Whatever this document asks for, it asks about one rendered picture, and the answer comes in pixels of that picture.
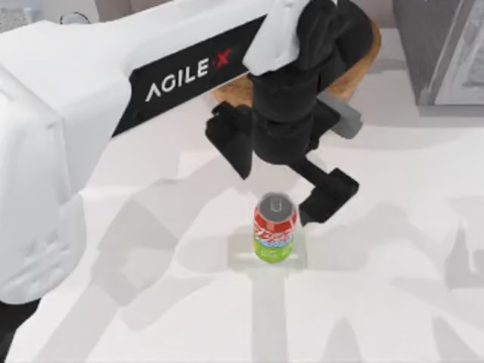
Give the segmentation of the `brown wooden basket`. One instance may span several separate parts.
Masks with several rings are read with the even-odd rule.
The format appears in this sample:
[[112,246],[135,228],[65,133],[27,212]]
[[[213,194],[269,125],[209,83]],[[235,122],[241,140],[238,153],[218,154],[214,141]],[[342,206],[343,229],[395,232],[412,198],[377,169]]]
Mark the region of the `brown wooden basket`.
[[[371,29],[373,42],[368,53],[337,81],[326,88],[330,95],[335,96],[340,101],[349,101],[351,99],[359,83],[369,73],[380,51],[381,33],[378,25],[373,20],[371,20]],[[243,104],[251,107],[253,103],[253,84],[248,75],[243,75],[212,90],[212,95],[219,103],[227,101],[233,106]]]

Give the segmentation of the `grey cabinet door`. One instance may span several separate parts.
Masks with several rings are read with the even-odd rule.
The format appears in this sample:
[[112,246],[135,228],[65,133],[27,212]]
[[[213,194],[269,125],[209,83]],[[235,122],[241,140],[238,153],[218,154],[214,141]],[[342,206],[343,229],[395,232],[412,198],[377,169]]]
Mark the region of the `grey cabinet door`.
[[435,105],[484,106],[484,0],[459,0],[433,85]]

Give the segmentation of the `grey cabinet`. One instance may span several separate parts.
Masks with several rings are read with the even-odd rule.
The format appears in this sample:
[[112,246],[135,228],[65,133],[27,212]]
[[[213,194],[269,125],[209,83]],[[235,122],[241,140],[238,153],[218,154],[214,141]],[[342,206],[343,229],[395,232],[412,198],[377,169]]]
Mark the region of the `grey cabinet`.
[[455,17],[459,0],[392,0],[396,29],[408,66],[416,104],[420,107],[472,107],[435,105],[434,75]]

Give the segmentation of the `pale grey rounded box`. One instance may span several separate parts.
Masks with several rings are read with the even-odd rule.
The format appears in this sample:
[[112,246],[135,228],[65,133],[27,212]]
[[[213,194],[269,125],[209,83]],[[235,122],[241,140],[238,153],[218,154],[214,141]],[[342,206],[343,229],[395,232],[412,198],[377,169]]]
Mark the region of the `pale grey rounded box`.
[[340,115],[340,119],[332,128],[332,131],[342,138],[353,139],[363,126],[361,114],[348,102],[341,101],[331,94],[326,94],[326,96],[327,105]]

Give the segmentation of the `grey speckled block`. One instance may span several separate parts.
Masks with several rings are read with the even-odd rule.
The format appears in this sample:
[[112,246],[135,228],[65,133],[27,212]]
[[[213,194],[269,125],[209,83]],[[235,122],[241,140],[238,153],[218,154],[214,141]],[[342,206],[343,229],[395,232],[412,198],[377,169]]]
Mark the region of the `grey speckled block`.
[[27,25],[20,0],[0,0],[0,33]]

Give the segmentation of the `red and green can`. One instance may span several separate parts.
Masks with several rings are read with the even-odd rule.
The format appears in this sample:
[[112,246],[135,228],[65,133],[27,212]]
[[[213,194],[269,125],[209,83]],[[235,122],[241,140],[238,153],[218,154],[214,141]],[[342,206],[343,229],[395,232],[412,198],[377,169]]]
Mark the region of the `red and green can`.
[[286,194],[264,194],[253,214],[254,253],[265,262],[284,261],[293,249],[297,220],[296,206]]

